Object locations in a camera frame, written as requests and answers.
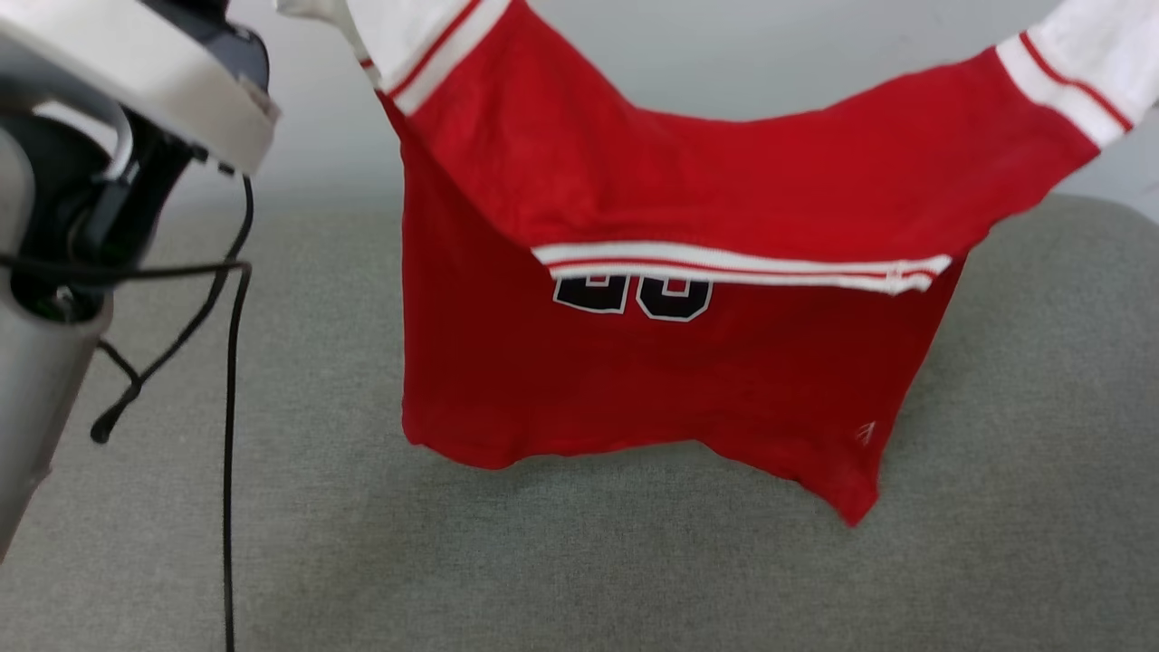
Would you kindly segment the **red and white jersey shirt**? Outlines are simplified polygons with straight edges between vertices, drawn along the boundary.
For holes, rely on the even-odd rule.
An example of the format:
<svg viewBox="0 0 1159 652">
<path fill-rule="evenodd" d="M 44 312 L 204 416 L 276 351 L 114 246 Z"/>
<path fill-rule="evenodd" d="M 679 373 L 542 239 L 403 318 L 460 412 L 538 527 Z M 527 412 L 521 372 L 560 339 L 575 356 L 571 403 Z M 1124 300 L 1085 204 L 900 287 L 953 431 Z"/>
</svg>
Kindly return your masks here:
<svg viewBox="0 0 1159 652">
<path fill-rule="evenodd" d="M 408 440 L 460 464 L 681 441 L 846 523 L 967 256 L 1159 104 L 1159 0 L 1060 0 L 829 107 L 637 107 L 527 0 L 274 0 L 398 133 Z"/>
</svg>

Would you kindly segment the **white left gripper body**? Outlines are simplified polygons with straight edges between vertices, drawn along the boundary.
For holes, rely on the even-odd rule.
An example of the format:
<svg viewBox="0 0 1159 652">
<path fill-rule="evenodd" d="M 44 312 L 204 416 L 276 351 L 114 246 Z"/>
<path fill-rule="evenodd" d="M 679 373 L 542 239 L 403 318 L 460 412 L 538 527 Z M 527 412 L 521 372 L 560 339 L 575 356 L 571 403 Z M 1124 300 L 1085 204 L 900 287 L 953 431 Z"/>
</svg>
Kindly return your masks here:
<svg viewBox="0 0 1159 652">
<path fill-rule="evenodd" d="M 139 0 L 0 0 L 0 79 L 111 125 L 131 109 L 246 175 L 279 119 L 253 75 Z"/>
</svg>

